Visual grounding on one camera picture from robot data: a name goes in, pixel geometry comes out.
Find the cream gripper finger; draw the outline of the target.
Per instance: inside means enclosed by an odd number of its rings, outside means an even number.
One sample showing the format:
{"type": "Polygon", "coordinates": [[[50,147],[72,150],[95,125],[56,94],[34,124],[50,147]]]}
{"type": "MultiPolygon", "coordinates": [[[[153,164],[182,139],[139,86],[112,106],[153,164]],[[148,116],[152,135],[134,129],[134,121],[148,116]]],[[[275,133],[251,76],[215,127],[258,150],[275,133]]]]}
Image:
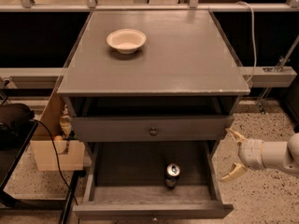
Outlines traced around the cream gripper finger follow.
{"type": "Polygon", "coordinates": [[[248,168],[242,163],[234,162],[232,165],[232,170],[221,178],[222,182],[229,182],[238,179],[242,176],[248,168]]]}
{"type": "Polygon", "coordinates": [[[226,128],[225,131],[232,136],[234,141],[240,146],[242,145],[245,141],[247,141],[247,138],[242,135],[241,133],[236,132],[232,128],[226,128]]]}

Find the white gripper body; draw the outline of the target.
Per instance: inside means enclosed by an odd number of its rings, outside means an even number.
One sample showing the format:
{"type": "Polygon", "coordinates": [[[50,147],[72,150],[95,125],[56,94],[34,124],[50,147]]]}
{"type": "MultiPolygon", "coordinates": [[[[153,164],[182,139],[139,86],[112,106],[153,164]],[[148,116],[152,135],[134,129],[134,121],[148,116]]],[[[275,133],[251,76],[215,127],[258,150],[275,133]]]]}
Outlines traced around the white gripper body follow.
{"type": "Polygon", "coordinates": [[[248,139],[239,146],[238,156],[242,163],[251,170],[264,170],[262,159],[263,141],[248,139]]]}

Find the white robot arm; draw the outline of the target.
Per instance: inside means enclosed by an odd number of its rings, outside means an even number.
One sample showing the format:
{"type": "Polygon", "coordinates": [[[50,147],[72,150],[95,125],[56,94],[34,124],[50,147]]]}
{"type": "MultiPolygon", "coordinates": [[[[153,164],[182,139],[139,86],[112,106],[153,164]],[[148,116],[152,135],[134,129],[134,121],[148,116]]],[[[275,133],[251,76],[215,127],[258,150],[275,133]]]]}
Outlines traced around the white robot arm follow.
{"type": "Polygon", "coordinates": [[[288,175],[299,176],[299,133],[288,141],[263,141],[246,138],[241,133],[227,128],[238,145],[240,163],[234,163],[232,170],[221,178],[222,182],[238,179],[247,170],[275,169],[288,175]]]}

